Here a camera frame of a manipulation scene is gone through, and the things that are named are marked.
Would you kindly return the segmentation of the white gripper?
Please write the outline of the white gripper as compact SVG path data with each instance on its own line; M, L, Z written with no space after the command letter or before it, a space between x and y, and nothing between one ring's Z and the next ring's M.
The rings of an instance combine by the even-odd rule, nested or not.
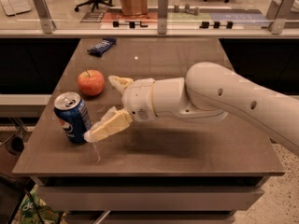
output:
M109 76L108 80L120 94L123 94L121 100L125 109L118 110L115 106L111 107L83 135L88 143L99 142L127 129L133 120L144 122L156 119L152 104L153 78L133 81L129 77Z

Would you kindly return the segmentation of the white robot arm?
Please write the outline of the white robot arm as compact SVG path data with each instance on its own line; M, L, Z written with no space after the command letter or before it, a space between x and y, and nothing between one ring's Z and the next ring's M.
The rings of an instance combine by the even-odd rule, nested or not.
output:
M111 76L123 109L111 107L84 134L95 143L127 129L133 121L172 117L212 122L234 114L299 155L299 100L262 87L216 63L193 65L185 77L132 80Z

